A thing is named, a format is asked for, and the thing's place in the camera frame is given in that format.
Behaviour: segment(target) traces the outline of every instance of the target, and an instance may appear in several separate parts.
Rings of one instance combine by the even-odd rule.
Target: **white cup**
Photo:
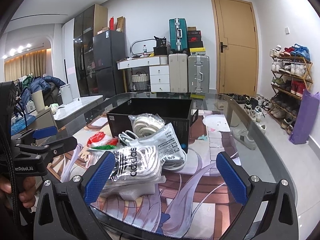
[[[31,98],[33,100],[33,103],[35,104],[36,111],[38,113],[42,112],[44,110],[42,90],[39,90],[39,91],[31,94]]]

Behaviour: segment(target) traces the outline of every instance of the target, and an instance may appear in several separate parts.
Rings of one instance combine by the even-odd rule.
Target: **refrigerator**
[[[117,61],[125,58],[125,36],[108,30],[93,37],[93,54],[97,87],[103,98],[124,93],[124,81]]]

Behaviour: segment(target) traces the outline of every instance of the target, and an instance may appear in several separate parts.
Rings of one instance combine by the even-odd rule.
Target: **wooden door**
[[[258,39],[252,4],[212,0],[217,36],[217,90],[255,96]]]

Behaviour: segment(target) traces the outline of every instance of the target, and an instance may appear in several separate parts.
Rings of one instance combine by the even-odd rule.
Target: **drawer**
[[[143,58],[121,61],[118,63],[118,69],[143,67],[143,66],[151,66],[151,65],[159,65],[159,64],[160,64],[160,57],[143,57]]]
[[[150,83],[152,84],[170,84],[169,75],[155,75],[150,76]]]
[[[169,75],[169,65],[149,67],[150,76]]]
[[[169,84],[151,84],[151,92],[170,92]]]

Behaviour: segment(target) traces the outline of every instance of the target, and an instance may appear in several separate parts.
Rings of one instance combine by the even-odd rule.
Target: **curtain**
[[[33,73],[34,77],[42,76],[46,72],[47,50],[38,50],[4,63],[4,78],[6,81]]]

